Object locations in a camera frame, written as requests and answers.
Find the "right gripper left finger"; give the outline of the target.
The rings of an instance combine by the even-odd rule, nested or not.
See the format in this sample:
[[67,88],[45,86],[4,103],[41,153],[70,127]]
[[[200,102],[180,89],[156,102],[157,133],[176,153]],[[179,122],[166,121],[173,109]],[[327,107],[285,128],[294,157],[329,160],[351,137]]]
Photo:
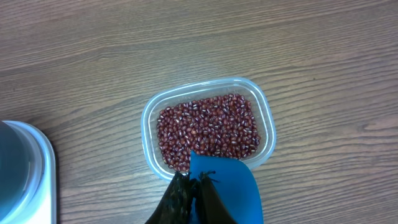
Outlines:
[[146,224],[187,224],[192,209],[194,185],[190,173],[184,175],[176,171]]

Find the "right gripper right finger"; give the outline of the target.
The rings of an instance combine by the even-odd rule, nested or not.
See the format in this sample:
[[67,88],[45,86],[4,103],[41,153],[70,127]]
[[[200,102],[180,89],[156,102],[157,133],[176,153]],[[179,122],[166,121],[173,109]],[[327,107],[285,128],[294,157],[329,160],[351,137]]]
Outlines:
[[229,214],[210,177],[215,171],[201,172],[197,180],[195,211],[201,224],[237,224]]

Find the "blue plastic measuring scoop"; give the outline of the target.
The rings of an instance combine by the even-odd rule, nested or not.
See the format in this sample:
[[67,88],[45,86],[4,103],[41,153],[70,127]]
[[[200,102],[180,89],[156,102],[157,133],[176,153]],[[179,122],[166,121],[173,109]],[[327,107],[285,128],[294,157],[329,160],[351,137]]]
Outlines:
[[[199,174],[208,171],[215,171],[210,177],[217,180],[213,184],[221,201],[237,223],[264,223],[261,197],[255,178],[243,162],[191,153],[190,178],[197,184]],[[200,223],[195,209],[193,217]]]

